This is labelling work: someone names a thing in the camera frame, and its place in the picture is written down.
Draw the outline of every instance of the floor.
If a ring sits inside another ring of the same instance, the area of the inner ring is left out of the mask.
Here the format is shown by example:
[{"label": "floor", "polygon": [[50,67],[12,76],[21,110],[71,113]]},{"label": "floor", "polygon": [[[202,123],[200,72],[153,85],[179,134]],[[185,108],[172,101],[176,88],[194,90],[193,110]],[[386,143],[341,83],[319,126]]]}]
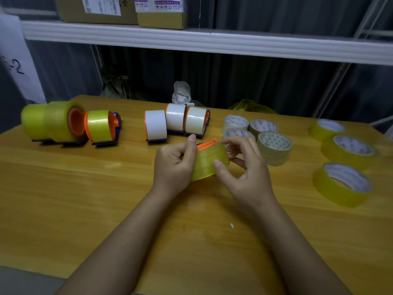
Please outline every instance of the floor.
[{"label": "floor", "polygon": [[63,278],[0,266],[0,295],[53,295],[62,283]]}]

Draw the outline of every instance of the right hand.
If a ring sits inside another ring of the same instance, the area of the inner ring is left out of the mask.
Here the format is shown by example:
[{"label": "right hand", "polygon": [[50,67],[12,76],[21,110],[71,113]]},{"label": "right hand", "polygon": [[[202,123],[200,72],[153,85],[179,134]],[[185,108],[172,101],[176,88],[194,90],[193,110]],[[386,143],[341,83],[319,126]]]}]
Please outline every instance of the right hand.
[{"label": "right hand", "polygon": [[[238,179],[234,178],[219,160],[214,161],[217,177],[241,205],[255,210],[277,203],[270,181],[269,169],[253,139],[230,136],[222,140],[229,144],[229,159],[246,170]],[[241,153],[244,160],[236,156]]]}]

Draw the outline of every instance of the small cardboard box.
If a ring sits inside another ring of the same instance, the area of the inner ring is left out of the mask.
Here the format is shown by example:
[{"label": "small cardboard box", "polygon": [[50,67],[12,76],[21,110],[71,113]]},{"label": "small cardboard box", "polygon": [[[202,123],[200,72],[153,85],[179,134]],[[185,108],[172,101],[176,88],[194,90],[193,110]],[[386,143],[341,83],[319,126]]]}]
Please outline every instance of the small cardboard box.
[{"label": "small cardboard box", "polygon": [[55,0],[65,22],[137,25],[134,0]]},{"label": "small cardboard box", "polygon": [[185,0],[135,0],[138,24],[144,28],[185,29]]}]

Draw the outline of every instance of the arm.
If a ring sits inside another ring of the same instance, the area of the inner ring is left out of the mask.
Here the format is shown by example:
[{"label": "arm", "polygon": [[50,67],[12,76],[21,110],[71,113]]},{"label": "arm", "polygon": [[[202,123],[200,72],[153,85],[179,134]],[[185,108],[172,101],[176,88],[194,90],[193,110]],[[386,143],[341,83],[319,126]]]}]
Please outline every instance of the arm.
[{"label": "arm", "polygon": [[[277,202],[269,169],[255,141],[233,136],[222,142],[229,144],[229,158],[246,172],[236,179],[216,160],[217,176],[257,219],[258,227],[270,241],[290,294],[351,294]],[[239,153],[244,160],[236,158]]]},{"label": "arm", "polygon": [[148,194],[66,280],[57,294],[130,294],[165,209],[187,187],[197,154],[195,135],[157,150]]}]

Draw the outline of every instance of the table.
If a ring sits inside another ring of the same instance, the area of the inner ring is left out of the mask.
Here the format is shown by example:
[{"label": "table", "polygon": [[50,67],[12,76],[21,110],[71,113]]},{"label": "table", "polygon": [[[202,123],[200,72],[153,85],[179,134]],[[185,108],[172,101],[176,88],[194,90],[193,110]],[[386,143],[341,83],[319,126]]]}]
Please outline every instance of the table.
[{"label": "table", "polygon": [[[68,277],[149,191],[155,151],[145,142],[145,110],[164,103],[80,95],[86,110],[120,113],[117,147],[31,142],[21,126],[0,135],[0,264]],[[221,137],[224,116],[211,109],[203,140]],[[292,139],[290,160],[269,167],[283,208],[327,264],[355,294],[393,292],[393,147],[367,124],[343,122],[380,150],[366,170],[375,192],[358,208],[329,202],[312,174],[327,161],[308,135],[314,119],[237,112],[269,119]],[[169,135],[168,143],[185,137]],[[231,172],[242,169],[233,163]],[[282,294],[283,280],[266,243],[215,176],[193,182],[165,213],[137,292],[153,294]]]}]

